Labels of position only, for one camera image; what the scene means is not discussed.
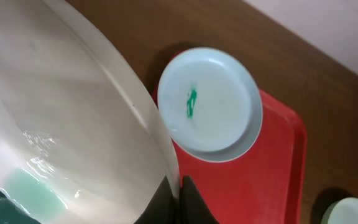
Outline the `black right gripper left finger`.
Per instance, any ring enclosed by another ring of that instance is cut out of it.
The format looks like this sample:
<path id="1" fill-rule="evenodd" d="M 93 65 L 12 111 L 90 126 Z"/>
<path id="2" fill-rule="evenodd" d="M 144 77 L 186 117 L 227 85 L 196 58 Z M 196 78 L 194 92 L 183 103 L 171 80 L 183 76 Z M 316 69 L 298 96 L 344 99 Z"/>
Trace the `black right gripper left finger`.
<path id="1" fill-rule="evenodd" d="M 167 177 L 164 177 L 143 214 L 134 224 L 175 224 L 177 206 Z"/>

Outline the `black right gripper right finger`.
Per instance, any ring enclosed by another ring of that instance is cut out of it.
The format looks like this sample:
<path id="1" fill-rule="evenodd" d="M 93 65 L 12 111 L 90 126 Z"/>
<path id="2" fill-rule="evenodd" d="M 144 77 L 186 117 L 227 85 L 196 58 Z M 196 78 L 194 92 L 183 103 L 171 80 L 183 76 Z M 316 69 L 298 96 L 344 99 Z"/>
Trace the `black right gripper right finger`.
<path id="1" fill-rule="evenodd" d="M 179 207 L 181 224 L 219 224 L 188 175 L 182 178 Z"/>

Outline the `white plate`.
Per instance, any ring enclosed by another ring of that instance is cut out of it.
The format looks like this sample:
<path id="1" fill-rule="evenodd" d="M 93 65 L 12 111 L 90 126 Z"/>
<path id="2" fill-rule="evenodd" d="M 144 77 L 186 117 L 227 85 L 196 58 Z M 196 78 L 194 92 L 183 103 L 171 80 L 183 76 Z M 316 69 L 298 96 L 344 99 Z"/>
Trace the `white plate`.
<path id="1" fill-rule="evenodd" d="M 157 107 L 65 1 L 0 1 L 0 192 L 39 223 L 135 223 L 180 178 Z"/>

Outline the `pale green plate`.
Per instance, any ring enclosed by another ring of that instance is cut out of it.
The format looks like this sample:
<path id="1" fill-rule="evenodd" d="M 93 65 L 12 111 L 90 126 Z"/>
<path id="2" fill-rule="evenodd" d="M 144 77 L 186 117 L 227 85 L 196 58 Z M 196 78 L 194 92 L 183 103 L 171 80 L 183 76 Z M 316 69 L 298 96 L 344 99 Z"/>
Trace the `pale green plate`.
<path id="1" fill-rule="evenodd" d="M 331 204 L 321 224 L 358 224 L 358 198 L 348 197 Z"/>

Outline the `red plastic tray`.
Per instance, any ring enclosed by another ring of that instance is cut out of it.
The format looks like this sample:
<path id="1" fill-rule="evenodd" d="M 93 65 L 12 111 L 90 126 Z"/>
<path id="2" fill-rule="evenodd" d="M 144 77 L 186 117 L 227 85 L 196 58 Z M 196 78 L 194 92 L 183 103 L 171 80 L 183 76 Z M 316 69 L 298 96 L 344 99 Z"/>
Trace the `red plastic tray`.
<path id="1" fill-rule="evenodd" d="M 177 143 L 181 180 L 192 178 L 219 223 L 298 223 L 307 136 L 303 122 L 288 106 L 259 89 L 263 122 L 243 156 L 207 162 Z"/>

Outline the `light blue plate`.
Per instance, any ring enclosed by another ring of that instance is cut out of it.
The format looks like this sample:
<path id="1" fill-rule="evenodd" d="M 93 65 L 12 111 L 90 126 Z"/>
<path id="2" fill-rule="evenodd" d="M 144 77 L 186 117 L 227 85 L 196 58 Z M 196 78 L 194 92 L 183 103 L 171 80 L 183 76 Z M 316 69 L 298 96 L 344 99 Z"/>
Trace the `light blue plate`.
<path id="1" fill-rule="evenodd" d="M 248 69 L 209 47 L 185 50 L 169 61 L 158 83 L 157 104 L 173 141 L 207 162 L 243 156 L 263 122 L 261 95 Z"/>

